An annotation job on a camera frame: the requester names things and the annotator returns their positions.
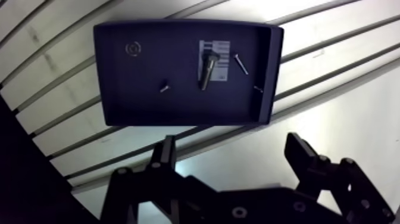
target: white slat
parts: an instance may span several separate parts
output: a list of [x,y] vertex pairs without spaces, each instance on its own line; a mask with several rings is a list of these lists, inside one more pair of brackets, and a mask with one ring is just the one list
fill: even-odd
[[362,66],[359,66],[355,69],[345,72],[340,76],[334,77],[318,85],[309,87],[295,95],[281,99],[274,103],[273,113],[280,112],[293,105],[299,104],[302,101],[305,101],[319,94],[322,94],[323,92],[326,92],[327,89],[332,89],[337,86],[340,86],[346,82],[349,82],[352,79],[359,77],[362,74],[368,73],[378,68],[378,66],[384,65],[399,57],[400,57],[400,49],[397,49],[395,51],[392,51],[391,53],[385,54],[384,56],[372,60],[369,63],[365,63]]
[[128,127],[57,157],[51,163],[65,176],[190,128],[193,127]]
[[7,1],[0,8],[0,41],[43,0]]
[[397,0],[358,1],[284,24],[282,55],[398,15],[399,7]]
[[400,43],[399,32],[397,21],[282,64],[276,94]]
[[36,136],[33,142],[44,155],[50,155],[107,128],[98,103]]
[[[41,45],[104,2],[106,0],[70,0],[51,3],[0,50],[0,67],[2,68],[0,81],[4,80]],[[35,35],[38,43],[32,41]]]
[[96,66],[91,65],[18,113],[17,119],[27,133],[32,133],[99,93]]
[[53,71],[49,71],[49,65],[44,64],[41,60],[37,60],[7,84],[0,93],[6,100],[8,106],[13,110],[31,97],[35,92],[60,77],[68,70],[77,66],[85,59],[93,56],[93,26],[98,23],[117,18],[163,18],[175,13],[176,11],[191,6],[190,4],[198,2],[200,2],[200,0],[168,1],[168,7],[161,7],[162,10],[153,10],[156,8],[156,5],[160,7],[159,0],[131,0],[120,3],[118,6],[88,22],[85,26],[75,31],[72,35],[47,52],[55,67]]
[[329,0],[231,0],[190,15],[188,18],[263,23],[325,2],[329,2]]

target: small screw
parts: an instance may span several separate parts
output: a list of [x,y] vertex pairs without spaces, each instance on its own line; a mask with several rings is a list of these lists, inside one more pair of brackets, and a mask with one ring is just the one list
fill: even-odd
[[249,72],[247,71],[246,67],[243,65],[243,62],[240,60],[239,54],[235,54],[235,55],[233,55],[233,57],[235,58],[236,62],[239,64],[239,66],[240,66],[240,68],[242,69],[242,71],[243,71],[245,74],[248,75]]
[[153,167],[153,168],[159,168],[160,166],[161,166],[161,164],[157,163],[157,162],[151,164],[151,167]]
[[392,213],[388,209],[382,209],[382,212],[386,217],[390,217],[392,215]]
[[236,207],[232,209],[232,216],[237,219],[243,219],[247,216],[247,210],[243,207]]
[[349,164],[353,164],[354,163],[354,161],[351,158],[347,158],[346,162],[348,162]]
[[296,201],[293,204],[293,208],[298,212],[305,212],[305,204],[303,202]]
[[168,86],[168,85],[165,85],[163,88],[160,89],[160,93],[163,93],[163,92],[165,92],[165,91],[168,90],[168,89],[171,89],[171,87]]
[[261,88],[259,88],[259,87],[257,87],[257,86],[254,86],[254,89],[258,90],[260,93],[263,93],[263,92],[264,92]]
[[117,170],[118,174],[125,174],[127,172],[126,168],[120,168]]
[[361,200],[361,205],[365,208],[365,209],[369,209],[370,208],[370,202],[363,199]]

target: robotic arm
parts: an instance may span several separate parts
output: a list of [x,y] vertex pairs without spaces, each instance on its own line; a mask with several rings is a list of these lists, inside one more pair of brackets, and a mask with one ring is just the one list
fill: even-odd
[[[139,203],[152,201],[175,223],[387,224],[395,216],[355,161],[331,163],[295,133],[287,135],[285,157],[299,179],[296,189],[217,192],[193,176],[174,171],[174,136],[155,146],[142,172],[114,171],[101,222],[137,223]],[[330,190],[342,215],[317,202]]]

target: tray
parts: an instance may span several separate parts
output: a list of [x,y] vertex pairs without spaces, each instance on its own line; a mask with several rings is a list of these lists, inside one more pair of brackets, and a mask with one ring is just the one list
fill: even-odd
[[[99,24],[94,38],[107,125],[265,125],[270,120],[283,41],[279,27],[138,20]],[[221,60],[202,91],[202,53],[210,48],[220,51]],[[170,89],[161,93],[165,85]]]

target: slatwall panel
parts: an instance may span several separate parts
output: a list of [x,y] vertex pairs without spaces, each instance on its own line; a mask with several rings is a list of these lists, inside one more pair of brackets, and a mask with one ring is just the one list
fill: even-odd
[[51,3],[1,49],[0,80],[8,77],[43,44],[104,2],[70,0]]
[[[2,12],[11,7],[9,2],[0,8],[0,18],[8,18]],[[43,3],[27,2],[14,1],[20,13],[4,28],[0,20],[0,37]],[[282,97],[274,105],[278,113],[400,57],[399,7],[397,0],[49,1],[0,47],[0,94],[56,169],[74,186],[83,186],[107,180],[117,167],[145,163],[152,144],[165,135],[179,136],[179,152],[186,154],[208,147],[206,140],[240,133],[237,127],[106,126],[93,56],[95,24],[166,17],[278,24],[285,29],[277,87]],[[340,76],[318,81],[359,60],[359,66],[343,69]],[[308,82],[314,84],[293,90]]]
[[325,2],[329,2],[329,0],[283,0],[279,2],[265,0],[231,0],[190,15],[188,18],[264,23]]
[[7,1],[0,8],[0,41],[3,40],[43,0]]

